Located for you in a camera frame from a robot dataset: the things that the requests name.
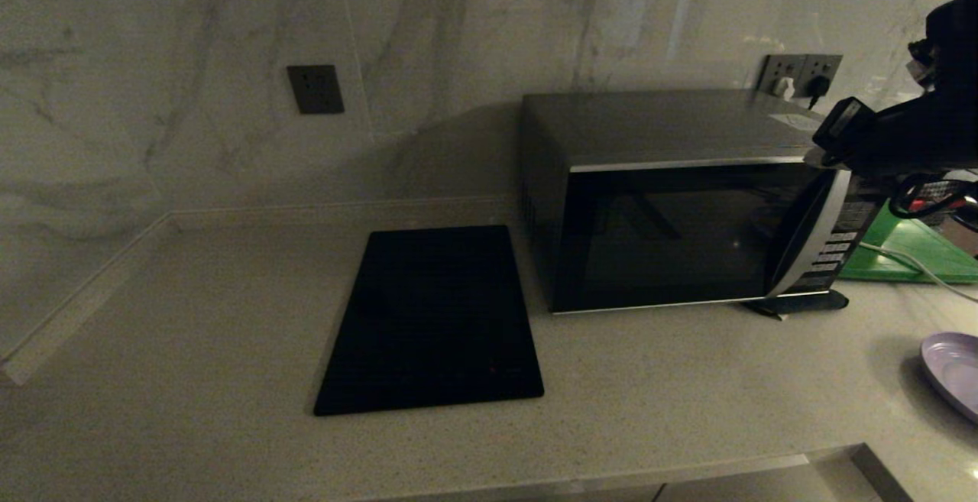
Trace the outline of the black glass microwave door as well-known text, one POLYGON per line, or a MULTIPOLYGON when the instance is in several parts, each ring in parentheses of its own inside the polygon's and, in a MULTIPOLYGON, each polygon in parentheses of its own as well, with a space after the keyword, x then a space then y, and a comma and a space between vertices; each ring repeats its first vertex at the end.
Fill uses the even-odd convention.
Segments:
POLYGON ((828 293, 813 266, 851 174, 803 162, 572 172, 556 314, 828 293))

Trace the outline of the light purple plate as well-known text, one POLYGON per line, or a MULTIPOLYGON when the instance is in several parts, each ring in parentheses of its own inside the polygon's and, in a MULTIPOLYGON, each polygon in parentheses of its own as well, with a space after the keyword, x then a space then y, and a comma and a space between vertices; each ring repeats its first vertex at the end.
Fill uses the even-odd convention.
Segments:
POLYGON ((978 426, 978 336, 936 332, 920 343, 920 358, 936 393, 978 426))

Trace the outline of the dark pad under microwave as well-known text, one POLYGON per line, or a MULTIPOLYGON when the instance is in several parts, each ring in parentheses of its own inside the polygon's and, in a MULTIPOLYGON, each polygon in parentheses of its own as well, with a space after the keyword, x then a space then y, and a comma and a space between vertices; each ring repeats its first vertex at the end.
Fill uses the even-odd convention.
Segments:
POLYGON ((837 290, 823 293, 786 294, 775 299, 744 301, 741 306, 767 318, 783 321, 802 312, 821 312, 845 309, 850 301, 837 290))

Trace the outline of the silver Panasonic microwave oven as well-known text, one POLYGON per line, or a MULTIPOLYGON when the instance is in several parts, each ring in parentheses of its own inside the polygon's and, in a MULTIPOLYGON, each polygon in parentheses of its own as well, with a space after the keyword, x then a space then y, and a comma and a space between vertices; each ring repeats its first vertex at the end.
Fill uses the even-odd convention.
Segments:
MULTIPOLYGON (((804 162, 820 123, 749 90, 525 96, 517 134, 520 196, 548 308, 570 173, 804 162)), ((850 174, 834 231, 813 266, 831 274, 829 290, 884 205, 880 192, 850 174)))

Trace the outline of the green cutting board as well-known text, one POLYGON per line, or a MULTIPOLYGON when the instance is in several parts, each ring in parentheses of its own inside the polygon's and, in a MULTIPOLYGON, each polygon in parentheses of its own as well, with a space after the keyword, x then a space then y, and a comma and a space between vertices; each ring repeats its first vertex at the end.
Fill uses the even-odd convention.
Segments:
MULTIPOLYGON (((883 206, 863 243, 912 256, 950 285, 978 285, 978 261, 918 219, 902 219, 883 206)), ((931 283, 932 279, 904 257, 858 247, 840 272, 845 280, 931 283)))

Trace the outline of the black glass induction cooktop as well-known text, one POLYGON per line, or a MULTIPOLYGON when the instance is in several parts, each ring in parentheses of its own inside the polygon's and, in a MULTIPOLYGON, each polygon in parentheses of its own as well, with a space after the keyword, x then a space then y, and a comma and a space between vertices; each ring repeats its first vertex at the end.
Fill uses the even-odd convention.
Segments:
POLYGON ((507 226, 370 234, 315 416, 544 393, 507 226))

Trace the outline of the grey double wall socket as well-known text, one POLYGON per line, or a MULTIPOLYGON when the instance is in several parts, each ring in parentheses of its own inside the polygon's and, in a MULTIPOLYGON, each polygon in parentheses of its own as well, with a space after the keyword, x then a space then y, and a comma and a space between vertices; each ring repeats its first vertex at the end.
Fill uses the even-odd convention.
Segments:
POLYGON ((806 85, 814 75, 825 75, 834 81, 842 64, 842 55, 825 53, 794 53, 794 55, 768 55, 763 63, 755 89, 772 95, 773 83, 782 76, 794 78, 794 99, 809 99, 806 85))

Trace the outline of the dark grey single wall socket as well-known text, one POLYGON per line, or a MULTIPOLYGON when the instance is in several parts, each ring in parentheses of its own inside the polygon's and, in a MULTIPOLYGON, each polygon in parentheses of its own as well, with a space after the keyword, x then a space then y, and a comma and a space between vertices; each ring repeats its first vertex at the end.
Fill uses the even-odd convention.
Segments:
POLYGON ((345 112, 335 66, 287 66, 286 70, 301 115, 340 115, 345 112))

